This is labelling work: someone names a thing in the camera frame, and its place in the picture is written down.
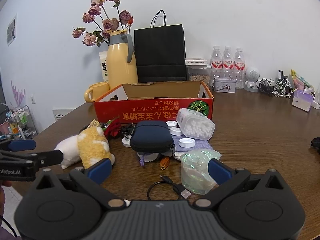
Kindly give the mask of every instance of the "yellow thermos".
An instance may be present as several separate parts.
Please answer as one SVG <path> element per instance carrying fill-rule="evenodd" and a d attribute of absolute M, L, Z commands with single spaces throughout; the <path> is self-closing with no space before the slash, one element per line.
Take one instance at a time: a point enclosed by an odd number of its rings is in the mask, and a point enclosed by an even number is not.
<path fill-rule="evenodd" d="M 107 52 L 107 68 L 110 90 L 126 83 L 138 83 L 136 58 L 133 43 L 127 30 L 110 33 Z"/>

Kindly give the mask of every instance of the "usb cable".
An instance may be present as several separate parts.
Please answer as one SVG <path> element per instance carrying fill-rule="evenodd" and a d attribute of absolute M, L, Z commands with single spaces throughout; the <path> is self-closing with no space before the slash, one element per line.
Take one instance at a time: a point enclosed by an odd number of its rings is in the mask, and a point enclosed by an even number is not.
<path fill-rule="evenodd" d="M 191 193 L 188 190 L 186 190 L 182 184 L 175 184 L 168 176 L 160 175 L 160 178 L 162 179 L 162 181 L 155 182 L 154 184 L 152 184 L 149 187 L 149 189 L 147 191 L 148 200 L 151 200 L 150 191 L 153 189 L 153 187 L 155 185 L 163 184 L 163 183 L 166 183 L 166 184 L 169 184 L 172 186 L 173 191 L 178 195 L 177 200 L 179 200 L 181 198 L 181 196 L 183 196 L 186 199 L 191 195 Z"/>

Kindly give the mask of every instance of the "cotton swab container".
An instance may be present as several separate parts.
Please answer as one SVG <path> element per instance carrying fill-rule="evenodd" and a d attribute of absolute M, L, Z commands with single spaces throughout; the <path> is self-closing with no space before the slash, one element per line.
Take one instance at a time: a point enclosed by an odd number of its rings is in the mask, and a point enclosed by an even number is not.
<path fill-rule="evenodd" d="M 214 123 L 198 111 L 181 108 L 176 119 L 186 137 L 209 140 L 214 132 Z"/>

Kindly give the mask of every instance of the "gray thermos handle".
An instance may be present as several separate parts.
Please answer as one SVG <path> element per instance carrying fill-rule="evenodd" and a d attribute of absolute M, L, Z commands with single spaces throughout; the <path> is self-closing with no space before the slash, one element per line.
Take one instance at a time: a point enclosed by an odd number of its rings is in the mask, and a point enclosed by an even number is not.
<path fill-rule="evenodd" d="M 128 41 L 128 56 L 127 56 L 127 62 L 131 62 L 132 60 L 132 53 L 133 53 L 133 43 L 132 43 L 132 37 L 130 34 L 123 34 L 121 35 L 121 38 L 125 40 L 127 38 Z"/>

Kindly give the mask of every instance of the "wooden table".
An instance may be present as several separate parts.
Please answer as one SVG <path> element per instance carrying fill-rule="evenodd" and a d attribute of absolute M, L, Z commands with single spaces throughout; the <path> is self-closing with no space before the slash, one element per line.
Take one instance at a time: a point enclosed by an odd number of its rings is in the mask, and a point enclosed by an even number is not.
<path fill-rule="evenodd" d="M 245 167 L 251 173 L 264 173 L 269 168 L 280 171 L 299 199 L 306 213 L 306 223 L 299 239 L 310 240 L 320 234 L 320 155 L 310 141 L 320 136 L 320 111 L 310 113 L 295 108 L 287 98 L 275 98 L 244 90 L 235 94 L 214 93 L 213 121 L 216 129 L 210 144 L 222 154 L 221 160 L 232 168 Z M 58 142 L 75 135 L 96 118 L 91 104 L 83 104 L 38 136 L 37 151 L 54 149 Z M 170 161 L 164 171 L 159 161 L 139 166 L 138 157 L 121 140 L 111 140 L 110 150 L 116 163 L 110 177 L 102 184 L 110 192 L 131 200 L 147 199 L 149 186 L 167 175 L 180 183 L 180 162 Z M 68 172 L 79 166 L 56 173 Z M 14 182 L 14 188 L 25 195 L 28 182 Z M 175 199 L 171 187 L 157 186 L 154 199 Z M 194 201 L 194 194 L 189 198 Z"/>

